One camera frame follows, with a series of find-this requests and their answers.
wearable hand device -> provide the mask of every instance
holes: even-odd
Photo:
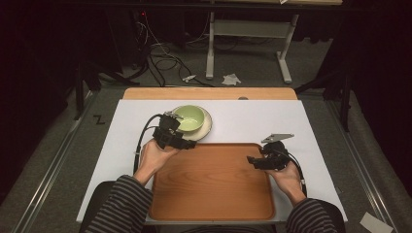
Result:
[[[253,164],[255,169],[260,170],[280,171],[286,168],[290,161],[293,162],[299,172],[302,191],[305,196],[307,196],[306,183],[303,178],[302,169],[296,158],[286,150],[285,145],[280,141],[293,136],[293,134],[272,134],[261,141],[262,143],[266,143],[263,148],[259,149],[260,153],[263,154],[263,158],[255,158],[251,156],[247,156],[247,158],[248,162]]]
[[[134,158],[134,168],[133,173],[136,172],[137,167],[139,165],[139,158],[140,158],[140,150],[142,139],[145,132],[151,128],[148,127],[151,121],[156,118],[160,117],[160,121],[158,126],[154,128],[154,140],[157,142],[157,145],[164,149],[166,146],[170,146],[175,149],[193,149],[196,146],[196,141],[192,140],[185,140],[183,139],[183,133],[178,132],[177,129],[180,125],[180,122],[177,118],[181,118],[179,115],[175,115],[172,112],[166,112],[163,115],[154,115],[152,116],[145,125],[145,128],[140,135],[139,143],[137,144],[135,158]]]

white tabletop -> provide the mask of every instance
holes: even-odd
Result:
[[[312,127],[298,100],[120,100],[106,141],[88,185],[77,221],[82,221],[94,189],[102,182],[132,175],[134,152],[140,134],[150,117],[181,105],[197,105],[212,117],[211,132],[199,143],[258,143],[272,133],[293,134],[284,140],[287,150],[300,163],[306,180],[308,197],[325,200],[339,208],[347,221],[330,174],[325,165]],[[152,126],[158,126],[158,118]],[[142,145],[152,138],[148,130]],[[270,221],[286,221],[292,205],[271,180],[276,216]],[[159,222],[147,217],[148,223]]]

hand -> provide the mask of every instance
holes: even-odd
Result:
[[[139,168],[133,177],[142,185],[146,185],[152,175],[163,167],[171,156],[179,151],[174,148],[165,148],[163,150],[154,139],[151,139],[142,148]]]
[[[265,172],[275,179],[276,184],[289,197],[293,206],[306,198],[301,188],[299,172],[293,162],[290,161],[286,168],[280,171],[265,170]]]

gray carpet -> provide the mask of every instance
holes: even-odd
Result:
[[[276,41],[262,45],[241,45],[231,51],[216,52],[215,78],[208,82],[214,86],[222,84],[223,75],[236,74],[242,81],[238,86],[291,86],[296,87],[312,80],[329,43],[311,45],[307,41],[291,45],[287,56],[293,84],[285,85],[280,78],[279,67],[274,59],[273,49],[280,44]],[[191,72],[206,83],[205,48],[173,49],[174,54],[185,61]],[[166,83],[180,85],[178,68],[164,72]],[[138,79],[143,85],[154,86],[156,82],[149,72]],[[53,181],[43,207],[32,222],[29,232],[78,232],[80,224],[76,216],[86,192],[95,163],[103,146],[107,131],[119,99],[125,87],[117,83],[104,82],[98,93],[93,93],[90,108],[87,110],[76,135],[66,152],[61,170]],[[334,102],[325,102],[319,90],[308,91],[299,95],[313,127],[326,165],[338,190],[349,221],[347,232],[368,232],[359,222],[365,212],[375,216],[369,196],[354,165],[346,137],[353,139],[356,149],[367,165],[372,180],[390,212],[397,232],[412,232],[410,223],[411,199],[396,177],[394,171],[379,149],[367,123],[361,115],[361,109],[352,98],[350,111],[349,135],[342,133],[336,116],[330,106]],[[51,125],[47,135],[27,163],[13,190],[0,207],[0,232],[11,232],[24,214],[30,199],[35,195],[37,186],[47,173],[54,156],[66,135],[75,123],[74,95],[68,109]],[[96,124],[97,117],[104,124]],[[284,232],[282,224],[279,232]]]

person's left hand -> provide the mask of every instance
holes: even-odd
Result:
[[[151,139],[143,146],[139,168],[133,177],[142,185],[145,185],[151,176],[163,167],[171,156],[179,151],[174,148],[165,148],[163,150],[154,139]]]

